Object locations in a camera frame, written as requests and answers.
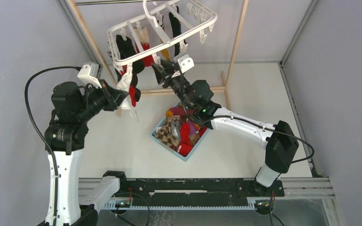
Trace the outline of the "white fluffy sock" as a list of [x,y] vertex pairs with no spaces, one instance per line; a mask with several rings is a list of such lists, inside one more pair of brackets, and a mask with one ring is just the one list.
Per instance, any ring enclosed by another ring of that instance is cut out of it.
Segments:
[[126,98],[121,103],[120,107],[122,110],[128,110],[130,116],[135,119],[137,122],[139,122],[138,115],[136,112],[135,107],[132,105],[132,100],[130,98],[129,90],[131,87],[131,81],[132,81],[132,70],[133,66],[132,64],[128,64],[125,66],[125,69],[122,69],[119,72],[121,75],[120,80],[117,82],[116,88],[125,91],[126,92]]

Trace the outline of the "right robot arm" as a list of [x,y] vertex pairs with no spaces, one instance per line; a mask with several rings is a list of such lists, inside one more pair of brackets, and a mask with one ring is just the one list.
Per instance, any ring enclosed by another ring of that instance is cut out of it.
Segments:
[[290,125],[284,121],[276,124],[255,121],[222,107],[211,100],[214,94],[207,81],[189,83],[179,63],[162,60],[151,67],[157,83],[173,90],[193,123],[249,138],[265,151],[264,164],[253,185],[256,194],[267,195],[278,177],[288,172],[299,147]]

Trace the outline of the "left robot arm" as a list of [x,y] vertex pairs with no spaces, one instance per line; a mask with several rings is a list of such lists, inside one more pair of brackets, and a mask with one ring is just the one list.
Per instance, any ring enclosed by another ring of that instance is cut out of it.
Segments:
[[100,111],[115,111],[128,93],[110,87],[103,79],[97,87],[68,81],[53,89],[54,110],[45,131],[50,164],[50,198],[45,226],[95,226],[98,214],[112,195],[123,196],[128,183],[123,171],[107,171],[91,194],[79,199],[79,167],[87,123]]

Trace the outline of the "grey sock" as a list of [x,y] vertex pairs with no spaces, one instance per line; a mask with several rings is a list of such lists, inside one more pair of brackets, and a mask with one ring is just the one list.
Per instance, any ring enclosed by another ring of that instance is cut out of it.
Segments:
[[174,138],[176,138],[177,140],[181,141],[181,133],[180,133],[181,125],[180,125],[180,122],[178,120],[171,121],[169,123],[169,129],[170,129],[171,135]]

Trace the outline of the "white plastic clip hanger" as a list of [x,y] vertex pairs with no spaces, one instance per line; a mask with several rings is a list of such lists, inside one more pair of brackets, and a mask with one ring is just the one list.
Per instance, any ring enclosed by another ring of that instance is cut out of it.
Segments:
[[[112,64],[119,70],[123,70],[124,65],[131,65],[137,60],[144,57],[152,56],[155,63],[158,63],[159,57],[156,55],[164,49],[170,48],[175,44],[180,44],[181,53],[186,52],[187,46],[183,41],[195,34],[199,35],[200,43],[204,43],[207,36],[212,32],[214,23],[218,19],[216,12],[205,6],[198,0],[170,0],[162,3],[154,9],[149,10],[147,1],[142,2],[144,13],[132,19],[123,21],[109,28],[107,32],[109,48],[112,54]],[[170,37],[169,32],[159,24],[160,16],[166,12],[170,12],[180,22],[184,29],[181,34],[176,37]],[[148,33],[155,35],[158,38],[157,45],[150,45],[147,50],[143,46],[137,36],[137,33],[142,34],[142,26],[148,28]],[[138,47],[139,53],[131,56],[121,57],[116,36],[120,35],[123,40],[130,38],[132,46]]]

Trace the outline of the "red santa sock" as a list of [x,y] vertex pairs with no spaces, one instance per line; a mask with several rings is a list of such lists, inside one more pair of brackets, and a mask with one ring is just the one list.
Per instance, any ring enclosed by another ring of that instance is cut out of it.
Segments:
[[132,106],[135,107],[136,106],[136,98],[135,98],[135,95],[136,95],[136,90],[134,88],[134,86],[130,86],[129,87],[129,96],[130,96],[130,99],[131,99],[131,103],[132,103]]

